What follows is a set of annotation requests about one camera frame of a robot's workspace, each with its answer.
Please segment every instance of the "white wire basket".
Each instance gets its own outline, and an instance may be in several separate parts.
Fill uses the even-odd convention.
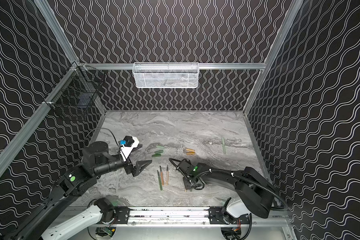
[[[138,88],[197,88],[199,63],[136,62],[132,74]]]

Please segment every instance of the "metal rail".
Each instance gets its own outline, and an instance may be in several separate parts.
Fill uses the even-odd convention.
[[[257,80],[253,86],[250,96],[245,104],[244,113],[247,113],[247,114],[249,113],[249,111],[253,105],[253,102],[256,99],[256,96],[259,93],[260,88],[265,81],[266,76],[268,75],[269,71],[271,70],[273,62],[275,61],[275,59],[281,49],[281,46],[283,45],[284,40],[287,37],[289,30],[291,29],[292,23],[300,10],[302,3],[303,3],[303,0],[294,0],[291,3],[291,5],[289,6],[288,12],[285,14],[285,18],[283,20],[283,23],[281,24],[280,30],[273,42],[271,50],[269,51],[268,56],[266,58],[266,67],[257,77]]]
[[[130,207],[127,224],[112,227],[236,227],[236,224],[210,224],[209,207]],[[252,227],[288,227],[288,218],[272,214],[269,218],[253,215]],[[105,227],[94,224],[92,227]]]
[[[251,127],[251,123],[250,123],[250,121],[248,119],[248,116],[245,113],[243,114],[243,116],[244,116],[245,125],[246,125],[246,127],[248,129],[248,133],[249,133],[251,141],[252,141],[254,151],[255,151],[257,159],[259,161],[261,170],[263,171],[263,176],[264,176],[264,178],[266,180],[268,180],[270,183],[272,183],[271,178],[270,178],[269,173],[268,173],[268,170],[267,170],[267,168],[265,166],[263,156],[261,155],[260,148],[259,148],[258,143],[256,141],[256,137],[254,136],[254,133],[253,133],[253,130],[252,130],[252,127]]]
[[[34,0],[36,6],[39,8],[41,14],[45,18],[48,26],[52,30],[53,34],[56,37],[59,45],[67,56],[68,60],[73,62],[79,62],[79,58],[77,57],[75,51],[72,48],[72,45],[68,41],[67,36],[65,35],[62,27],[60,26],[55,13],[53,12],[51,6],[49,5],[47,0]]]
[[[52,102],[54,100],[58,92],[64,87],[67,81],[71,79],[71,75],[76,72],[76,67],[76,64],[72,65],[72,67],[62,77],[56,87],[45,98],[45,102]],[[0,177],[5,172],[5,170],[7,170],[7,167],[11,164],[11,162],[23,148],[24,144],[26,144],[28,139],[39,127],[39,124],[43,121],[45,116],[47,116],[48,112],[51,110],[50,106],[45,102],[40,104],[40,106],[36,109],[36,111],[28,119],[28,121],[23,125],[20,131],[0,153]]]
[[[98,70],[132,70],[133,63],[81,63]],[[265,69],[265,63],[199,63],[200,70]]]

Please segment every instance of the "gray marble surface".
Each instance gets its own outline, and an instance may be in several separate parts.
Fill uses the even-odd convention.
[[[216,168],[240,170],[253,167],[262,174],[241,112],[108,112],[103,127],[109,128],[121,140],[135,136],[143,148],[133,152],[130,159],[150,160],[139,176],[127,175],[124,169],[103,175],[97,184],[81,196],[73,206],[87,205],[91,199],[107,197],[114,205],[126,206],[222,206],[234,191],[216,185],[203,190],[184,191],[182,175],[168,161],[188,158],[192,163],[204,162]],[[226,155],[221,137],[225,138]],[[112,135],[101,130],[97,141],[109,144],[110,154],[117,153]],[[151,157],[165,147],[161,157]],[[195,155],[187,156],[184,149],[191,148]],[[164,178],[170,167],[169,185],[160,191],[157,170],[161,165]]]

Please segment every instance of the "black patterned wall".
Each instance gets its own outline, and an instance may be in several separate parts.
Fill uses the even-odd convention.
[[[264,62],[291,0],[49,0],[85,63]]]
[[[52,184],[82,158],[84,137],[99,122],[96,107],[88,120],[63,121],[51,111],[0,178],[0,235],[15,230],[49,195]]]
[[[0,1],[0,153],[70,65],[32,0]],[[96,108],[83,122],[48,114],[0,178],[0,234],[14,230],[79,162],[99,118]]]
[[[0,1],[0,153],[70,65],[33,1]]]
[[[249,113],[300,240],[360,240],[360,0],[305,0]]]
[[[197,88],[136,88],[132,71],[108,71],[100,97],[106,109],[237,110],[259,70],[202,70]]]

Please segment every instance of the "metal bracket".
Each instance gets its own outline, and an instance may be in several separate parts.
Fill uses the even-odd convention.
[[[116,207],[114,210],[114,213],[117,217],[114,224],[127,224],[128,223],[130,208]]]
[[[286,240],[297,240],[292,227],[283,227],[283,232]]]
[[[209,223],[210,224],[225,224],[223,220],[223,214],[221,213],[222,207],[210,207],[209,212]],[[241,215],[240,217],[241,224],[249,224],[248,214]]]

